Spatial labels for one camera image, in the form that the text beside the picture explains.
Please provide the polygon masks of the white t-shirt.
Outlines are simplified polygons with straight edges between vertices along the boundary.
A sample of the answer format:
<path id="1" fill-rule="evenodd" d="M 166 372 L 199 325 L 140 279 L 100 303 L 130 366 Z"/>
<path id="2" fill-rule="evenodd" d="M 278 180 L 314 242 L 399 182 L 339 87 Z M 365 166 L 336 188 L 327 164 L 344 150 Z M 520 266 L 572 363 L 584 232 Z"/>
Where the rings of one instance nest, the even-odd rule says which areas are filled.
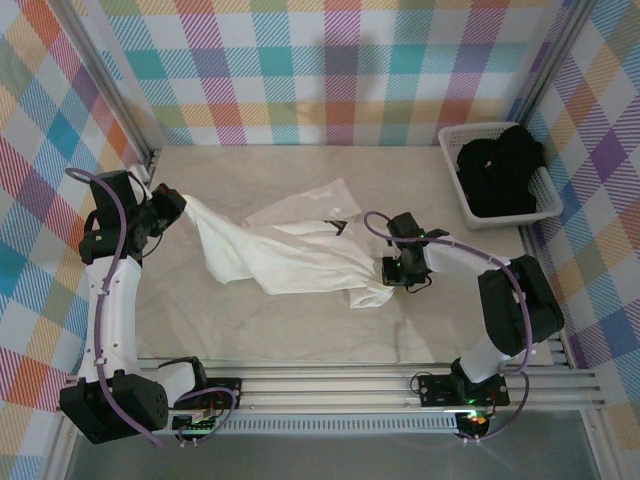
<path id="1" fill-rule="evenodd" d="M 343 179 L 288 196 L 236 224 L 187 196 L 206 268 L 220 283 L 253 279 L 268 295 L 346 291 L 353 309 L 378 308 L 393 295 L 376 266 L 382 245 Z"/>

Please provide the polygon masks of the black garment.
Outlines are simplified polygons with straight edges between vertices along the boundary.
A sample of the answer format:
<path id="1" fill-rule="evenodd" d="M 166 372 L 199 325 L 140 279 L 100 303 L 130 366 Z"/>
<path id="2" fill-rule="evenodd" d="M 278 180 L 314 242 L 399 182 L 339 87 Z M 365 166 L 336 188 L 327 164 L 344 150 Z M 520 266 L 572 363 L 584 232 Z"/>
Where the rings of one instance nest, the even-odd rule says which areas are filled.
<path id="1" fill-rule="evenodd" d="M 544 166 L 544 147 L 524 127 L 515 125 L 496 139 L 465 144 L 457 163 L 458 179 L 474 215 L 489 218 L 536 211 L 529 182 Z"/>

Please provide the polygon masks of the white plastic mesh basket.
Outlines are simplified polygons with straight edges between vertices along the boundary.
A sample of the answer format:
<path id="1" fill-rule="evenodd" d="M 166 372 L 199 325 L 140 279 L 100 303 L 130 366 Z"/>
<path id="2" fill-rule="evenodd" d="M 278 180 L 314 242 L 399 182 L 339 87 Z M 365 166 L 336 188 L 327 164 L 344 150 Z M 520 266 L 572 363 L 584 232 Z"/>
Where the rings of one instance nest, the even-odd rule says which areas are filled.
<path id="1" fill-rule="evenodd" d="M 563 204 L 545 165 L 539 168 L 529 182 L 529 192 L 536 200 L 536 211 L 531 214 L 480 218 L 474 215 L 465 198 L 458 179 L 457 157 L 461 148 L 476 139 L 496 139 L 508 128 L 520 125 L 515 122 L 484 122 L 445 127 L 438 133 L 439 145 L 448 166 L 454 191 L 464 217 L 471 230 L 486 230 L 502 227 L 530 225 L 535 222 L 557 217 L 563 211 Z"/>

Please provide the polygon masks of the circuit board with red light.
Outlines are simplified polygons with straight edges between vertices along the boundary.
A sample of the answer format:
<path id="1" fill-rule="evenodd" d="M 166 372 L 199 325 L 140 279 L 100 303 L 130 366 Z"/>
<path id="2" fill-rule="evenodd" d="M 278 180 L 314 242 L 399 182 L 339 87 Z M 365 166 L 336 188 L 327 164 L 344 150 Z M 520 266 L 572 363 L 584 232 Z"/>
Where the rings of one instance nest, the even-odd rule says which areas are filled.
<path id="1" fill-rule="evenodd" d="M 486 412 L 461 412 L 456 414 L 460 434 L 484 436 L 487 434 L 492 416 Z"/>

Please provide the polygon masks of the circuit board with green light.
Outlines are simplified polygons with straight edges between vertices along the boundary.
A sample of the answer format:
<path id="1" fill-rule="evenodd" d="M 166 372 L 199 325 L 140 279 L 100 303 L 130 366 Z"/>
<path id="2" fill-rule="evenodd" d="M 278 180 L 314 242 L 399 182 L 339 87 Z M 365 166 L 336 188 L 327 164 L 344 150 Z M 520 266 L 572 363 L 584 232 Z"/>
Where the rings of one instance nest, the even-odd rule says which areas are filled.
<path id="1" fill-rule="evenodd" d="M 183 435 L 206 435 L 214 430 L 216 424 L 216 417 L 196 421 L 191 415 L 177 415 L 171 420 L 171 429 Z"/>

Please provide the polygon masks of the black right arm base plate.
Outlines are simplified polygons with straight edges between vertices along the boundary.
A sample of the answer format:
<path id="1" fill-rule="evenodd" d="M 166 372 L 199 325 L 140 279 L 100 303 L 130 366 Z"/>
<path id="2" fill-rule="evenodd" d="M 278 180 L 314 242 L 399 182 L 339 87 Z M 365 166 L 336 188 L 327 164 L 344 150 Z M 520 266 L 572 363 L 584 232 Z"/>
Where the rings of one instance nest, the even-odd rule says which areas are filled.
<path id="1" fill-rule="evenodd" d="M 481 383 L 471 383 L 454 374 L 418 377 L 422 407 L 508 406 L 510 397 L 505 378 L 494 375 Z"/>

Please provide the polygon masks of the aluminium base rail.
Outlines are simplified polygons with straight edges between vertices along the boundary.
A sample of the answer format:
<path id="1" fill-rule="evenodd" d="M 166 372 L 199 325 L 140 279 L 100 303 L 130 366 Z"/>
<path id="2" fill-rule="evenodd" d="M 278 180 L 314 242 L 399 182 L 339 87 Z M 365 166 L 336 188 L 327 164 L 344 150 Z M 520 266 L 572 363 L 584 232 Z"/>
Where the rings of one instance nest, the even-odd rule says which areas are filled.
<path id="1" fill-rule="evenodd" d="M 209 377 L 242 380 L 239 411 L 246 414 L 416 413 L 420 400 L 413 375 L 446 374 L 442 364 L 339 364 L 214 362 Z M 590 370 L 533 367 L 528 377 L 506 378 L 511 411 L 525 400 L 526 411 L 577 411 L 602 408 L 605 395 Z"/>

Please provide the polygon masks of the aluminium frame post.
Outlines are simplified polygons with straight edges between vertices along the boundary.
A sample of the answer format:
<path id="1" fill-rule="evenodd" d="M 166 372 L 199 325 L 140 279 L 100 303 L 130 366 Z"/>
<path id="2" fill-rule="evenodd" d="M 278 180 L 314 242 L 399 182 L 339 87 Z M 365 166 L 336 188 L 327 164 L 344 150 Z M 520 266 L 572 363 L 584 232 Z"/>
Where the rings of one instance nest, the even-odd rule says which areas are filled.
<path id="1" fill-rule="evenodd" d="M 100 0 L 46 1 L 140 154 L 146 170 L 153 174 L 165 137 Z"/>
<path id="2" fill-rule="evenodd" d="M 525 54 L 506 120 L 528 126 L 598 0 L 550 0 Z"/>

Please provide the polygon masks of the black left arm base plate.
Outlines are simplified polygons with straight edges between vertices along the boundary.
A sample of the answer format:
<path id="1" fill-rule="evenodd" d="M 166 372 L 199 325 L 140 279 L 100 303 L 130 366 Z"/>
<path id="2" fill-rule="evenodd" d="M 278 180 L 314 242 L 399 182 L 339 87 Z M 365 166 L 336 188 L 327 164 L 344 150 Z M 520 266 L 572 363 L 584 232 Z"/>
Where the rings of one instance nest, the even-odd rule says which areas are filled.
<path id="1" fill-rule="evenodd" d="M 208 377 L 207 388 L 217 388 L 209 398 L 216 410 L 237 409 L 242 398 L 243 380 L 240 377 Z"/>

